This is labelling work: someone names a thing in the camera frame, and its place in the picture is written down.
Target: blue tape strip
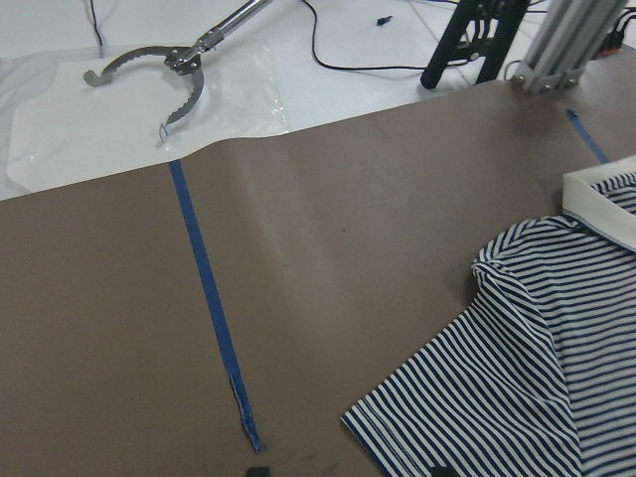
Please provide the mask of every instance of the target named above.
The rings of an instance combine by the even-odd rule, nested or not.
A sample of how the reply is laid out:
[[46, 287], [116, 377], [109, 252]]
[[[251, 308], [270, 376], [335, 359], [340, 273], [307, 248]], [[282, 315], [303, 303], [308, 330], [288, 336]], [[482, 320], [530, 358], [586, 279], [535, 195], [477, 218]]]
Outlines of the blue tape strip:
[[256, 431], [256, 423], [254, 422], [253, 415], [251, 413], [251, 406], [249, 405], [249, 399], [247, 398], [247, 391], [240, 375], [239, 360], [237, 359], [237, 353], [232, 344], [232, 337], [230, 336], [230, 329], [228, 328], [228, 322], [226, 321], [226, 314], [223, 311], [221, 304], [221, 297], [219, 296], [219, 290], [215, 282], [214, 274], [212, 273], [212, 266], [206, 251], [206, 245], [201, 235], [201, 229], [199, 229], [199, 222], [195, 214], [194, 206], [192, 205], [192, 199], [190, 198], [190, 192], [188, 191], [188, 183], [181, 167], [181, 161], [170, 162], [170, 172], [172, 174], [172, 180], [177, 190], [177, 196], [179, 197], [179, 204], [181, 205], [181, 212], [183, 214], [183, 220], [186, 223], [186, 229], [188, 229], [188, 236], [190, 237], [190, 244], [192, 246], [192, 252], [195, 256], [197, 268], [199, 268], [199, 276], [201, 277], [201, 284], [206, 295], [206, 301], [208, 302], [208, 309], [210, 310], [210, 317], [212, 318], [212, 324], [215, 328], [217, 335], [217, 342], [219, 344], [219, 350], [221, 351], [221, 358], [223, 364], [230, 376], [230, 383], [237, 399], [238, 409], [240, 410], [240, 417], [242, 420], [242, 426], [247, 432], [247, 436], [251, 441], [251, 445], [256, 452], [262, 450], [262, 443], [258, 437]]
[[569, 119], [569, 122], [572, 123], [572, 126], [574, 126], [574, 129], [576, 129], [576, 132], [581, 137], [581, 139], [585, 141], [587, 146], [594, 153], [594, 155], [596, 156], [596, 159], [598, 159], [598, 161], [602, 164], [608, 164], [609, 162], [611, 162], [609, 158], [605, 155], [603, 150], [600, 148], [600, 146], [596, 144], [596, 141], [594, 141], [592, 136], [589, 135], [589, 132], [587, 132], [587, 129], [585, 129], [585, 126], [583, 126], [583, 123], [580, 122], [576, 109], [568, 109], [567, 118]]

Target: black stand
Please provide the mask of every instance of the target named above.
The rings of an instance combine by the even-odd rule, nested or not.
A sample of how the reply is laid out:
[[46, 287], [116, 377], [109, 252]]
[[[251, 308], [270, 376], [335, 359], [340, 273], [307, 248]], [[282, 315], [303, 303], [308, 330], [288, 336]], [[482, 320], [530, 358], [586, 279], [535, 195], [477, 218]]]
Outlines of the black stand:
[[[515, 39], [519, 25], [526, 14], [530, 0], [460, 0], [433, 57], [421, 75], [426, 89], [437, 86], [448, 62], [473, 61], [486, 57], [477, 82], [494, 80], [501, 69], [508, 50]], [[493, 38], [488, 37], [490, 23], [497, 20]], [[471, 42], [462, 42], [468, 24], [475, 22], [476, 34]], [[480, 25], [484, 35], [479, 37]]]

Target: shirt sleeve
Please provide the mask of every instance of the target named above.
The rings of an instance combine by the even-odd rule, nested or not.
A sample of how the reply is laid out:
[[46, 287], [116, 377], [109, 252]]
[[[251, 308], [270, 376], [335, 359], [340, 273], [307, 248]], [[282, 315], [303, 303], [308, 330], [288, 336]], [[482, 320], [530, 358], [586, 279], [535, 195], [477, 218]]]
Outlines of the shirt sleeve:
[[477, 263], [458, 318], [342, 419], [390, 476], [579, 476], [550, 330], [524, 286]]

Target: brown mat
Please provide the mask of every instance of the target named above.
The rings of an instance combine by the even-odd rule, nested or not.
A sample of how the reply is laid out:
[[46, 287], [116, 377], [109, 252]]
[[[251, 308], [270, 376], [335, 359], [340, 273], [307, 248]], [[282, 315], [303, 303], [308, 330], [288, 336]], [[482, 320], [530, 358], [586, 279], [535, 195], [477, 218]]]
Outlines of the brown mat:
[[636, 153], [636, 55], [184, 159], [266, 450], [221, 363], [167, 165], [0, 203], [0, 475], [381, 475], [339, 415], [451, 321], [470, 262]]

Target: shirt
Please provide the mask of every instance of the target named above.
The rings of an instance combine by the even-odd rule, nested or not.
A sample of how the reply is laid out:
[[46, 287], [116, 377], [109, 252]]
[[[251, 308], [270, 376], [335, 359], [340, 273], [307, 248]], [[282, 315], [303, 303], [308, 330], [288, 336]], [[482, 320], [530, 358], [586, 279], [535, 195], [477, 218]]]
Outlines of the shirt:
[[636, 475], [636, 156], [563, 177], [560, 216], [472, 264], [479, 291], [342, 417], [387, 475]]

